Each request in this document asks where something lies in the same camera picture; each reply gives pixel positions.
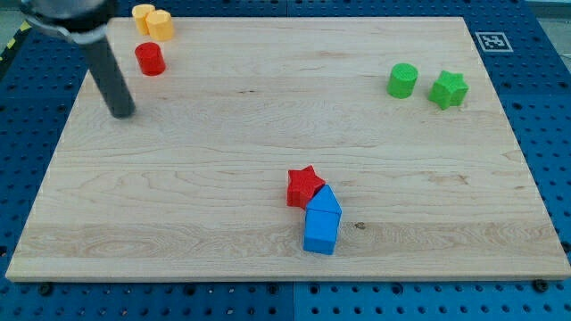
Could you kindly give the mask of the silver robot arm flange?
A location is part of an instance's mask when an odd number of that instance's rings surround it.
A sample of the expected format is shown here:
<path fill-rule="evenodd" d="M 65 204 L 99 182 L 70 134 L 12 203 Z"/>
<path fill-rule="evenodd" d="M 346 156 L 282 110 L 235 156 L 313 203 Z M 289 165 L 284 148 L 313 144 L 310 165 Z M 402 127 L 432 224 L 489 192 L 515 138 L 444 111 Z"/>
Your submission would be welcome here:
<path fill-rule="evenodd" d="M 21 12 L 35 30 L 77 45 L 105 38 L 118 0 L 20 0 Z"/>

